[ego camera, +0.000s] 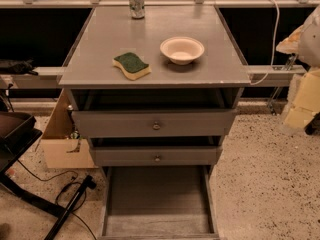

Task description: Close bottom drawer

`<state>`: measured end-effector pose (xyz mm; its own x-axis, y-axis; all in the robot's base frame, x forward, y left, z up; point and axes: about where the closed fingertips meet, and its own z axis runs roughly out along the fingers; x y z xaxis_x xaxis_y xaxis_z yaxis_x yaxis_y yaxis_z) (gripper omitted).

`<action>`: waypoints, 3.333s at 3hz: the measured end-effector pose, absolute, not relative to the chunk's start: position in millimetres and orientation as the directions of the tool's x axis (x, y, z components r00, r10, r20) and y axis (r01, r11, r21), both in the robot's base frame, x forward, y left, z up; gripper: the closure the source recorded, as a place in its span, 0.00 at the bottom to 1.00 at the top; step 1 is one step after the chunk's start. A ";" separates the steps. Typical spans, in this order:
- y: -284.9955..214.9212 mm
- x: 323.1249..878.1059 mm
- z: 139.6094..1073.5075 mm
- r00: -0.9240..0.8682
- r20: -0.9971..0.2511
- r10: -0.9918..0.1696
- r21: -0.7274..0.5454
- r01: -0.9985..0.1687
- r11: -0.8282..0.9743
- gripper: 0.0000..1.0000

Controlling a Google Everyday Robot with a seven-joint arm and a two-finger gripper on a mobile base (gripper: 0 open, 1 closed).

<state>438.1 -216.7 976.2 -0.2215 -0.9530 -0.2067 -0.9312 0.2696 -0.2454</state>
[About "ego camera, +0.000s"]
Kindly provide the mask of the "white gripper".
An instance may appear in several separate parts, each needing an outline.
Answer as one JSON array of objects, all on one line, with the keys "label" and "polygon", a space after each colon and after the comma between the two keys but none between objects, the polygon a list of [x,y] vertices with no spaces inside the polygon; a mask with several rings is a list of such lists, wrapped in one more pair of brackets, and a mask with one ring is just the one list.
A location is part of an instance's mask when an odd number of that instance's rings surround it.
[{"label": "white gripper", "polygon": [[[296,28],[276,46],[276,50],[284,54],[298,54],[302,28]],[[304,75],[295,74],[287,100],[281,115],[281,130],[284,133],[302,132],[320,112],[320,68],[311,67]]]}]

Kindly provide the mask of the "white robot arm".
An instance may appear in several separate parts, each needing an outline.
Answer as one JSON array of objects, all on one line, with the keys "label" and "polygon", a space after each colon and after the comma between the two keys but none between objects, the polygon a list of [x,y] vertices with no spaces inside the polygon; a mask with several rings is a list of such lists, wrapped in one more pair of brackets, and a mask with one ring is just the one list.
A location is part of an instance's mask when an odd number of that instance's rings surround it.
[{"label": "white robot arm", "polygon": [[304,23],[281,41],[276,50],[295,54],[310,69],[301,79],[290,108],[284,119],[286,126],[305,128],[320,112],[320,6]]}]

